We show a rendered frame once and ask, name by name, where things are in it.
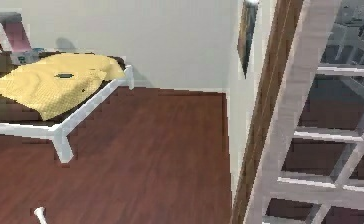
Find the white framed bed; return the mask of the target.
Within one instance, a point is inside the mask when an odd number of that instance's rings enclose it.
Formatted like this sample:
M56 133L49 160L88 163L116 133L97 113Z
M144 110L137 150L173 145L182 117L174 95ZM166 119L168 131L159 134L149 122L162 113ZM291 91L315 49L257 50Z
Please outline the white framed bed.
M125 64L125 76L108 82L90 99L69 114L61 123L52 126L32 124L12 124L0 122L0 135L50 140L61 163L69 163L74 154L68 135L84 121L101 103L103 103L119 86L134 88L133 67Z

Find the yellow blanket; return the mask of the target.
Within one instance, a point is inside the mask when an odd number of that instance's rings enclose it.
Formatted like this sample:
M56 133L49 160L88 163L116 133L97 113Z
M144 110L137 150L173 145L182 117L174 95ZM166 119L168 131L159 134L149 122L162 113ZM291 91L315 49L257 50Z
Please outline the yellow blanket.
M68 79L55 77L71 73ZM0 78L0 121L53 119L82 104L104 82L123 78L112 57L60 53L22 65Z

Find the white furniture leg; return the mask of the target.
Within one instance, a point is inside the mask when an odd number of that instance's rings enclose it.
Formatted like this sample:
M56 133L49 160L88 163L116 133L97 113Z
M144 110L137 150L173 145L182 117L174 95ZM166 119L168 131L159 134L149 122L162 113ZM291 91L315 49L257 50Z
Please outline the white furniture leg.
M34 210L34 215L37 217L40 224L48 224L45 218L44 211L44 207L38 207Z

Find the white shelf unit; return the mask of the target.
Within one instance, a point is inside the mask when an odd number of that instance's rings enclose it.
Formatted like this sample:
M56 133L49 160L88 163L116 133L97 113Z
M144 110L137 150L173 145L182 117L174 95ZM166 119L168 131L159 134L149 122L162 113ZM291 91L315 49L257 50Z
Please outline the white shelf unit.
M267 137L258 154L244 218L246 224L264 224L273 198L317 204L319 207L310 216L311 224L320 224L331 207L364 210L364 182L354 186L350 181L364 155L364 113L353 131L298 125L317 74L338 76L364 98L364 85L355 79L364 77L364 65L321 61L344 1L356 4L360 0L304 0L302 4ZM294 138L342 142L346 148L329 176L285 172L282 167Z

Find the brown wooden room door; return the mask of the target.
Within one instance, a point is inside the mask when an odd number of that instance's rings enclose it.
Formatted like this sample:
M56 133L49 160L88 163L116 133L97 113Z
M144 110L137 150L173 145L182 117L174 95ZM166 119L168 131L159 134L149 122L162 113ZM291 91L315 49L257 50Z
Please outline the brown wooden room door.
M244 221L302 5L303 0L277 0L274 6L272 28L229 224L242 224Z

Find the framed wall picture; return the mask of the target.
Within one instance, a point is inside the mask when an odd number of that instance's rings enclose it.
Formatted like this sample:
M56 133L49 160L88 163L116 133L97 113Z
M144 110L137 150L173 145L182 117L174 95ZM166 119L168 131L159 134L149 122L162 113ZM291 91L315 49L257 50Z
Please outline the framed wall picture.
M244 77L247 77L258 4L259 0L243 0L242 2L237 50Z

